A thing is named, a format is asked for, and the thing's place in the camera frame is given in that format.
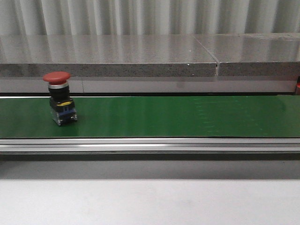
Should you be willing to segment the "red mushroom push button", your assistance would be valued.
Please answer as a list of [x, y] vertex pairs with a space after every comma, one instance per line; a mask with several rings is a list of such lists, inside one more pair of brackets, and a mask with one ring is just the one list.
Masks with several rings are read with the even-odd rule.
[[78, 120], [75, 103], [69, 95], [70, 77], [71, 74], [64, 71], [55, 71], [43, 76], [43, 80], [48, 82], [52, 119], [58, 126]]

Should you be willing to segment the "green conveyor belt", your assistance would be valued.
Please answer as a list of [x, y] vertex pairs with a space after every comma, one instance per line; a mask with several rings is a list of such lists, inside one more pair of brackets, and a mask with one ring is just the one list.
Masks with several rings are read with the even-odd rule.
[[48, 98], [3, 98], [2, 138], [299, 137], [300, 98], [76, 97], [78, 120], [58, 126]]

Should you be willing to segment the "white base panel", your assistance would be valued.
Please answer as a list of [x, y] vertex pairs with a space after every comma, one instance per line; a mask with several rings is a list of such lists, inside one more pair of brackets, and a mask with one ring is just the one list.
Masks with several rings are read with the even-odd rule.
[[71, 93], [294, 92], [297, 76], [74, 77]]

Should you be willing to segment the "right grey stone slab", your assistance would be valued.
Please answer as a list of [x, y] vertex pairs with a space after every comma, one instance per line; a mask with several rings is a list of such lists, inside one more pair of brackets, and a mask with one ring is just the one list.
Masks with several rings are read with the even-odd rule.
[[278, 77], [300, 75], [299, 33], [195, 35], [217, 61], [220, 77]]

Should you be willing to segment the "grey stone slab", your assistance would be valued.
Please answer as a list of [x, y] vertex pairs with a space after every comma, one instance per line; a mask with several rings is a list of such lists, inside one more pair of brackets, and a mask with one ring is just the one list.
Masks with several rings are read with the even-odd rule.
[[278, 77], [300, 75], [299, 33], [195, 35], [217, 61], [220, 77]]
[[0, 75], [37, 77], [213, 77], [216, 61], [191, 35], [8, 35]]

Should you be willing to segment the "left grey stone slab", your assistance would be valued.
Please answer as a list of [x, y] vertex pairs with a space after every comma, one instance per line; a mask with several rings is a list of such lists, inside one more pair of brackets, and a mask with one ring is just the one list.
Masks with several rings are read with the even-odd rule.
[[8, 35], [0, 75], [37, 77], [213, 77], [216, 61], [191, 35]]

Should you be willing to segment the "white curtain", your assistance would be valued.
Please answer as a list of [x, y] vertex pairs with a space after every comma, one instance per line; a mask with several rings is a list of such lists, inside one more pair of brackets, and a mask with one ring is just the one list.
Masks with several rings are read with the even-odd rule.
[[297, 0], [3, 0], [2, 35], [299, 32]]

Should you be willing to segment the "aluminium conveyor frame rail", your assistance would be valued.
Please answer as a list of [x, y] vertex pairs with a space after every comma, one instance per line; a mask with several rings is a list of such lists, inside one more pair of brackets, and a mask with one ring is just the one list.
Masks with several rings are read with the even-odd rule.
[[299, 153], [299, 138], [17, 138], [1, 154]]

